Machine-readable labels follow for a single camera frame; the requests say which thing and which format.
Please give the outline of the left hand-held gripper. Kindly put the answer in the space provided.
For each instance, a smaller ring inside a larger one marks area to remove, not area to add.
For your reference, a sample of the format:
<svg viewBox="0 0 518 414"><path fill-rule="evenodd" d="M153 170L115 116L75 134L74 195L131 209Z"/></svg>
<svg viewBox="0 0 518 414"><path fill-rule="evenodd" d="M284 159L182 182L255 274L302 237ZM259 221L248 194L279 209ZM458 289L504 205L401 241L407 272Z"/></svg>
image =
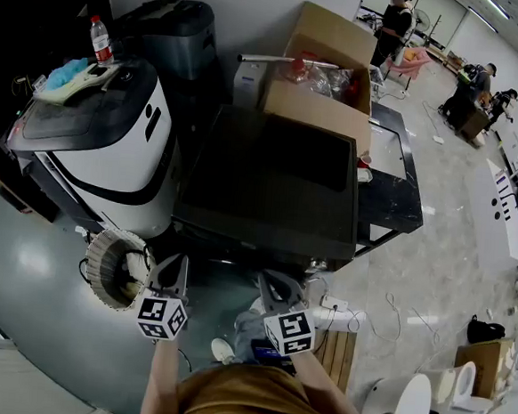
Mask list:
<svg viewBox="0 0 518 414"><path fill-rule="evenodd" d="M145 337L172 341L186 326L189 267L190 259L176 254L151 270L137 311L137 324Z"/></svg>

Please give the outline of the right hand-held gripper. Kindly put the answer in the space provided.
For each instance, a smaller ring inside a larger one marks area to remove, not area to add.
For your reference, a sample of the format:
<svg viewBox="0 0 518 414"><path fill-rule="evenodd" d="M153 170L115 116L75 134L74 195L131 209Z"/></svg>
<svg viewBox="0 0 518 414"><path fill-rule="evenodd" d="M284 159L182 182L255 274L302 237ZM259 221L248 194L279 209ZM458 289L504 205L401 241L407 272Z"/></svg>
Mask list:
<svg viewBox="0 0 518 414"><path fill-rule="evenodd" d="M301 284L289 275L269 270L257 275L265 315L265 336L281 356L314 350L312 310L306 307Z"/></svg>

